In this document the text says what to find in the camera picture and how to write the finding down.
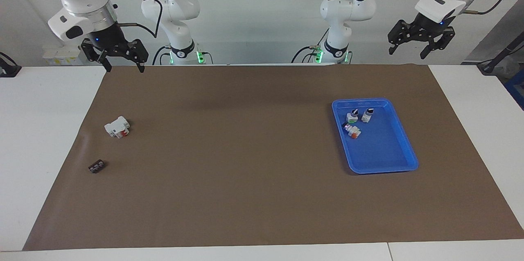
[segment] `blue bin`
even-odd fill
[[[341,99],[335,100],[332,106],[348,165],[355,173],[406,172],[418,168],[417,157],[389,100]],[[375,111],[371,121],[363,123],[361,115],[368,108]],[[342,127],[346,115],[354,109],[359,110],[359,122],[354,125],[362,131],[357,139],[348,136]]]

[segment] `small electronic component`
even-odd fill
[[[373,112],[375,110],[373,108],[368,108],[366,112],[362,115],[362,121],[364,123],[369,123],[369,120],[371,119],[371,116],[373,115]]]
[[[114,120],[112,123],[104,126],[106,132],[111,135],[111,137],[116,137],[119,139],[129,135],[129,127],[129,123],[122,116],[118,117],[118,119]]]
[[[89,166],[89,171],[93,174],[100,172],[101,169],[105,168],[106,164],[103,160],[98,160],[96,163]]]
[[[353,139],[357,139],[360,136],[360,134],[362,133],[361,129],[359,129],[359,127],[355,125],[350,125],[349,123],[345,123],[342,126],[344,127],[344,130],[348,132],[348,135]]]
[[[356,123],[359,121],[359,110],[354,109],[346,116],[346,121],[350,124]]]

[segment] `black stand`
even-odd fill
[[[500,52],[493,60],[488,63],[487,65],[477,65],[477,67],[481,70],[482,74],[485,76],[489,76],[493,69],[504,59],[506,56],[508,56],[511,52],[513,52],[520,43],[524,41],[524,32],[522,32],[518,37],[516,37],[502,52]]]
[[[2,58],[0,58],[0,67],[5,70],[5,74],[0,71],[0,78],[14,78],[22,69],[20,65],[8,65]]]

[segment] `black electronic component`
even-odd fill
[[[96,174],[98,172],[101,171],[101,169],[105,168],[107,164],[105,162],[103,162],[103,160],[98,160],[97,162],[95,162],[94,164],[92,164],[91,166],[89,166],[89,171],[93,174]]]

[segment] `cable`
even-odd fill
[[[155,65],[155,62],[157,61],[158,54],[164,49],[169,49],[169,46],[162,46],[158,49],[158,51],[155,53],[155,57],[153,57],[153,63],[152,65]]]
[[[494,5],[493,7],[491,7],[490,9],[488,9],[487,11],[484,11],[484,12],[479,12],[479,11],[474,11],[474,10],[466,10],[464,11],[465,14],[473,14],[473,15],[484,15],[484,14],[488,14],[490,13],[491,11],[493,11],[493,9],[495,9],[499,4],[500,2],[502,2],[502,0],[498,0]]]
[[[162,6],[161,1],[159,1],[159,0],[153,0],[153,1],[157,2],[158,5],[160,6],[160,14],[158,15],[157,27],[156,27],[156,29],[155,29],[155,33],[154,33],[154,35],[153,35],[153,37],[156,39],[157,36],[158,36],[158,27],[160,26],[160,19],[162,18],[163,6]]]
[[[304,48],[302,48],[301,50],[298,50],[298,52],[296,52],[295,56],[293,57],[293,60],[291,60],[291,63],[294,63],[294,60],[296,59],[296,57],[300,54],[300,52],[304,51],[304,50],[307,50],[307,49],[311,49],[310,46],[305,46]]]
[[[350,58],[350,62],[348,64],[351,64],[351,61],[353,59],[353,51],[348,51],[348,53],[351,53],[351,58]]]
[[[132,23],[119,23],[118,26],[121,26],[121,27],[128,27],[128,26],[138,26],[138,27],[141,27],[141,28],[144,28],[146,31],[148,31],[153,37],[155,37],[155,33],[153,33],[152,30],[150,30],[149,28],[147,28],[146,26],[143,26],[142,24],[139,24],[139,23],[136,23],[136,22],[132,22]]]
[[[215,62],[213,61],[213,55],[211,55],[211,53],[209,53],[209,52],[202,52],[202,55],[209,55],[209,57],[211,58],[211,64],[215,64]]]
[[[305,56],[304,56],[304,59],[302,59],[302,63],[305,63],[305,58],[306,58],[307,56],[309,56],[309,59],[311,59],[311,57],[312,57],[312,56],[315,56],[315,55],[316,55],[316,53],[309,53],[309,54],[305,55]]]
[[[0,52],[0,55],[4,56],[8,61],[11,61],[14,65],[17,66],[16,62],[13,60],[13,58],[9,57],[7,54],[5,54],[4,52]]]
[[[168,55],[168,56],[171,56],[170,53],[164,53],[160,56],[160,65],[162,65],[162,57],[165,56],[165,55]]]
[[[524,45],[520,46],[520,48],[518,48],[517,50],[513,50],[510,54],[508,55],[511,55],[511,54],[515,54],[517,52],[519,52],[519,50],[521,50],[522,48],[524,48]]]
[[[322,36],[322,38],[320,38],[320,41],[318,41],[318,43],[316,43],[316,45],[320,45],[320,43],[322,42],[322,40],[324,39],[324,37],[326,37],[326,35],[328,34],[329,32],[329,27],[327,28],[326,32],[324,33],[324,35]],[[309,59],[307,60],[307,63],[309,63],[311,61],[311,56],[309,57]]]

